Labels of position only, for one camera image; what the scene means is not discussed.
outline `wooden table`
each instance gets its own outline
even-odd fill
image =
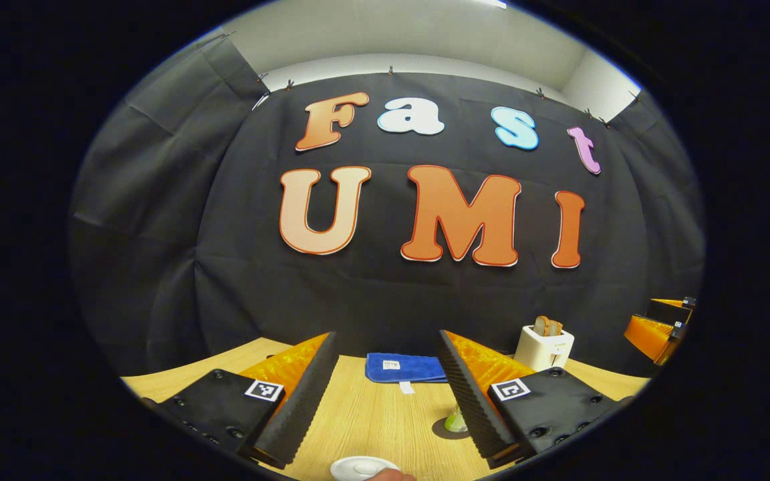
[[[260,338],[190,365],[122,380],[136,395],[162,402],[211,369],[240,372],[288,347]],[[262,466],[305,481],[333,481],[329,467],[334,460],[348,456],[389,460],[418,481],[473,480],[510,466],[490,470],[470,438],[446,440],[432,432],[433,424],[456,406],[446,383],[412,383],[415,393],[404,395],[396,383],[367,379],[365,361],[339,356],[293,463],[283,470]],[[566,362],[565,369],[615,401],[634,395],[649,380],[604,371],[574,359]]]

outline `blue letter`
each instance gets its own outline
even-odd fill
[[[540,138],[534,131],[537,122],[525,112],[495,107],[492,109],[492,120],[501,126],[495,129],[495,135],[505,146],[534,150],[540,145]]]

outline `blue towel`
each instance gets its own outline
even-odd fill
[[[374,383],[400,383],[400,381],[424,381],[446,383],[444,369],[438,358],[407,356],[404,354],[367,354],[364,375]]]

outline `white plate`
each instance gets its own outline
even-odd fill
[[[364,481],[385,468],[399,469],[394,463],[372,456],[350,456],[332,463],[330,471],[336,481]]]

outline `green cup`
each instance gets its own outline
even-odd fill
[[[465,425],[465,418],[462,417],[462,411],[459,409],[459,406],[457,406],[456,409],[453,409],[450,416],[447,416],[447,419],[444,421],[444,429],[449,430],[450,432],[466,432],[468,430],[468,426]]]

